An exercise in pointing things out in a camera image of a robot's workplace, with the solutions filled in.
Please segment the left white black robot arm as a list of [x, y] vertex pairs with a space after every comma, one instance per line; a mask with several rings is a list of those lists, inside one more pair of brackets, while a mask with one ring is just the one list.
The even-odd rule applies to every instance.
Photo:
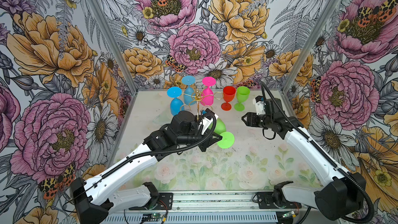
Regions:
[[100, 224], [114, 212], [141, 207], [152, 209], [161, 204], [153, 183], [146, 182], [131, 192], [118, 189], [142, 170], [165, 157], [198, 147], [202, 152], [222, 140], [215, 132], [218, 116], [206, 109], [200, 117], [180, 111], [169, 124], [153, 131], [128, 156], [89, 179], [81, 177], [70, 185], [71, 202], [81, 224]]

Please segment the pink wine glass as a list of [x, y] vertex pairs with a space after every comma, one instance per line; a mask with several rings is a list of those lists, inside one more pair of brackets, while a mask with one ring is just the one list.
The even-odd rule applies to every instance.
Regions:
[[212, 106], [214, 103], [214, 92], [211, 87], [216, 84], [216, 79], [213, 77], [204, 77], [202, 79], [202, 84], [205, 86], [205, 89], [201, 94], [201, 104], [204, 106]]

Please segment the red wine glass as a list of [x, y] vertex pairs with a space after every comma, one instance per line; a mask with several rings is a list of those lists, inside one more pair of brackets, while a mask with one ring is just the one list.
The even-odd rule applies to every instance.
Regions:
[[227, 86], [223, 89], [222, 93], [223, 93], [224, 103], [222, 103], [221, 108], [224, 111], [230, 111], [232, 108], [230, 102], [235, 98], [236, 88], [232, 86]]

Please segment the green wine glass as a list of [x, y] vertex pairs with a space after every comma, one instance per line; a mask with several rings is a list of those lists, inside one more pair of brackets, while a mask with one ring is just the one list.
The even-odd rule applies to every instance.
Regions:
[[237, 103], [234, 105], [234, 109], [238, 112], [242, 112], [245, 110], [244, 102], [250, 96], [250, 89], [245, 86], [240, 86], [236, 90], [236, 99]]
[[227, 131], [226, 125], [220, 118], [217, 119], [214, 132], [222, 137], [222, 139], [217, 142], [220, 148], [228, 149], [233, 146], [235, 142], [234, 134]]

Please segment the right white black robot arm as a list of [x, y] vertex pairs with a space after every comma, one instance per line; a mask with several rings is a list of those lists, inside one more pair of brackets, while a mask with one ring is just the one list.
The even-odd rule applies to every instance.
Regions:
[[338, 164], [316, 143], [300, 121], [284, 112], [247, 113], [242, 121], [248, 127], [272, 130], [290, 144], [312, 168], [321, 186], [305, 188], [292, 181], [274, 187], [273, 201], [277, 206], [297, 202], [319, 210], [329, 220], [343, 219], [355, 224], [366, 224], [374, 217], [374, 205], [366, 193], [366, 181], [359, 173], [352, 174]]

